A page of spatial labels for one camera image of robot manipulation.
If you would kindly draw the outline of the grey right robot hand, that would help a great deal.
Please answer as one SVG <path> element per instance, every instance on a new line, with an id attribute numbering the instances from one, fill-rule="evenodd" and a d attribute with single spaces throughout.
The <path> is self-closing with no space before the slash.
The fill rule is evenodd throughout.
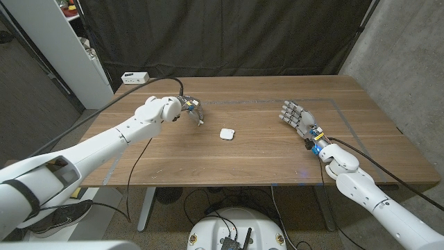
<path id="1" fill-rule="evenodd" d="M 297 134 L 304 139 L 306 149 L 313 151 L 315 155 L 330 144 L 314 116 L 302 106 L 285 101 L 279 118 L 296 129 Z"/>

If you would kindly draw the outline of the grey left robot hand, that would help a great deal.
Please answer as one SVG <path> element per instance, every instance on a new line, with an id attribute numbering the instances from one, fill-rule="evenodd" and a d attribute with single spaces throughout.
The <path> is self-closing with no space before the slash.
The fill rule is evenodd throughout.
<path id="1" fill-rule="evenodd" d="M 178 100 L 181 103 L 181 111 L 186 111 L 198 126 L 204 124 L 204 114 L 200 100 L 185 95 L 178 96 Z"/>

